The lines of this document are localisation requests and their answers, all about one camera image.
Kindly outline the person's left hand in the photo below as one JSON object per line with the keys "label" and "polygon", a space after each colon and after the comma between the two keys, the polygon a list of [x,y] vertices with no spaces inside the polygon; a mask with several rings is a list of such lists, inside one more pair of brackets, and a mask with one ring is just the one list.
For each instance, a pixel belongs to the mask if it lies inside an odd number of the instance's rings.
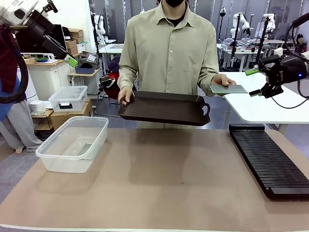
{"label": "person's left hand", "polygon": [[236,82],[232,79],[229,79],[225,74],[216,74],[212,81],[212,85],[221,85],[221,86],[230,86],[230,85],[236,85]]}

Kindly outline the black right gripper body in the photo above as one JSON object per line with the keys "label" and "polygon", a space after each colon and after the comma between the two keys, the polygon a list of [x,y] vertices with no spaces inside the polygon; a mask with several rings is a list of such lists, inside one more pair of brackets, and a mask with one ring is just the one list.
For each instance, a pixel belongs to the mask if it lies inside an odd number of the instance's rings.
{"label": "black right gripper body", "polygon": [[261,95],[270,98],[283,93],[283,84],[306,78],[306,58],[298,53],[260,58],[259,71],[266,75],[266,83],[260,89]]}

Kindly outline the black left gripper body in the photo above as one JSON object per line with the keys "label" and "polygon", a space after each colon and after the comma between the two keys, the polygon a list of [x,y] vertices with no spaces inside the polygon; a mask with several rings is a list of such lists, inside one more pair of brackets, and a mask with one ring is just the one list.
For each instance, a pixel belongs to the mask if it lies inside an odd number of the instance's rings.
{"label": "black left gripper body", "polygon": [[40,45],[54,55],[62,54],[62,47],[49,36],[55,28],[40,12],[34,10],[26,22],[26,37],[32,45]]}

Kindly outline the person's right hand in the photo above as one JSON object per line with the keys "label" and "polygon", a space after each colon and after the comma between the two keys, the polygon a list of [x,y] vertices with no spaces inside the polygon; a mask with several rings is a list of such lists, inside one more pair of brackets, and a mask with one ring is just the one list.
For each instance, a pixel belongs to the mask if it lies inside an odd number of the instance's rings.
{"label": "person's right hand", "polygon": [[131,87],[123,87],[118,94],[118,101],[122,106],[130,103],[133,90]]}

